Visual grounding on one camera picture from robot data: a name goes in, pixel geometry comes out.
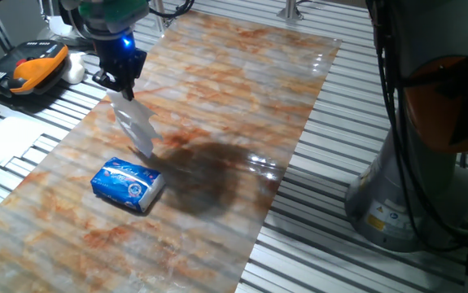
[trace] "plastic packaging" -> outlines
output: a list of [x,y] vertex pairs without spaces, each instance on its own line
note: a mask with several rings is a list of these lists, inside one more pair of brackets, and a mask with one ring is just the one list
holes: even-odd
[[145,212],[164,186],[158,171],[112,158],[90,181],[93,192],[138,212]]
[[149,117],[155,113],[136,99],[127,101],[115,91],[109,90],[107,95],[111,99],[116,121],[137,149],[149,158],[154,147],[151,139],[161,138],[149,122]]

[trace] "white object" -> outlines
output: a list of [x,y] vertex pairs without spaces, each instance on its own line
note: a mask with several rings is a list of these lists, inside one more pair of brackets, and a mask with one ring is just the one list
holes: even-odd
[[71,53],[68,58],[68,69],[63,73],[62,78],[71,85],[75,85],[84,80],[85,62],[80,53]]
[[149,122],[149,117],[155,113],[137,100],[128,101],[115,91],[108,90],[107,94],[111,98],[116,121],[139,151],[150,157],[154,147],[151,139],[161,138]]
[[0,122],[0,165],[21,157],[44,133],[44,127],[31,120],[9,117]]
[[62,16],[51,16],[49,18],[49,29],[54,34],[67,37],[72,31],[72,26],[66,25],[62,20]]

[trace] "white paper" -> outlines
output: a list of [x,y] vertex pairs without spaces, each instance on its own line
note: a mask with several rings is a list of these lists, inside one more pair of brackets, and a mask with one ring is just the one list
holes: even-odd
[[149,122],[149,117],[155,113],[137,100],[128,101],[115,91],[109,90],[107,94],[111,98],[116,122],[120,124],[137,149],[146,157],[150,157],[154,148],[151,139],[161,138]]
[[44,127],[31,120],[9,117],[0,122],[0,165],[21,157],[44,133]]

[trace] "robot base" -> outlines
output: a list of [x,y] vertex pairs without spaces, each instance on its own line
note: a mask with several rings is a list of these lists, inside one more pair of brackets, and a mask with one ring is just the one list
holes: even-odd
[[[423,158],[423,152],[426,152],[425,155],[430,155],[427,152],[431,151],[418,148],[413,153]],[[431,162],[431,160],[419,160],[418,163],[421,168],[433,168],[433,171],[435,168],[442,168],[440,171],[443,175],[440,179],[448,174],[447,184],[441,184],[445,180],[434,183],[444,186],[440,188],[441,192],[427,195],[446,223],[459,226],[468,214],[468,170],[455,165],[455,155],[450,157],[444,155],[444,160],[446,164],[436,166],[434,163],[438,162]],[[431,178],[428,181],[429,185],[433,184]],[[429,244],[447,247],[451,236],[425,213],[407,175],[406,184],[411,211],[418,231]],[[350,185],[346,194],[345,210],[353,228],[372,243],[392,251],[418,251],[423,249],[423,246],[413,232],[406,208],[390,130],[378,157]]]

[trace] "black cable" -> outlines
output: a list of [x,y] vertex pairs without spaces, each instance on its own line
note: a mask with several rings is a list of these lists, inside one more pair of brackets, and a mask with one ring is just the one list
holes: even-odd
[[193,5],[194,5],[194,0],[185,0],[185,3],[183,3],[182,6],[177,7],[176,12],[174,12],[174,13],[161,13],[161,12],[158,12],[155,9],[151,8],[151,7],[149,7],[149,11],[150,11],[150,13],[152,13],[154,15],[157,15],[159,17],[169,18],[170,19],[170,18],[174,18],[174,17],[184,15],[185,13],[190,11],[190,9],[192,8]]
[[[381,80],[385,81],[385,72],[384,72],[384,61],[382,57],[382,52],[378,52],[378,67],[379,67],[379,73],[380,73],[380,78]],[[386,104],[386,110],[387,110],[387,116],[389,117],[389,121],[391,123],[391,134],[393,137],[393,144],[394,144],[394,150],[395,150],[395,157],[396,157],[396,164],[398,166],[398,171],[400,175],[400,184],[402,187],[402,192],[404,193],[404,199],[405,199],[405,205],[407,207],[407,213],[409,216],[409,221],[411,223],[411,226],[413,227],[413,232],[417,236],[417,238],[428,248],[434,251],[453,251],[457,250],[459,248],[462,248],[464,245],[459,244],[456,245],[455,247],[434,247],[431,244],[429,244],[425,238],[421,235],[420,231],[418,230],[416,226],[416,222],[414,220],[413,216],[413,211],[411,209],[411,203],[409,199],[409,194],[408,194],[408,189],[407,189],[407,184],[405,182],[405,175],[404,175],[404,168],[402,168],[402,155],[400,154],[400,149],[401,149],[401,144],[400,144],[400,137],[398,135],[398,131],[396,128],[396,114],[395,114],[395,104],[394,104],[394,97],[392,98],[391,101],[391,95],[390,91],[387,88],[387,85],[385,82],[382,82],[382,89],[383,89],[383,97],[384,97],[384,103]]]

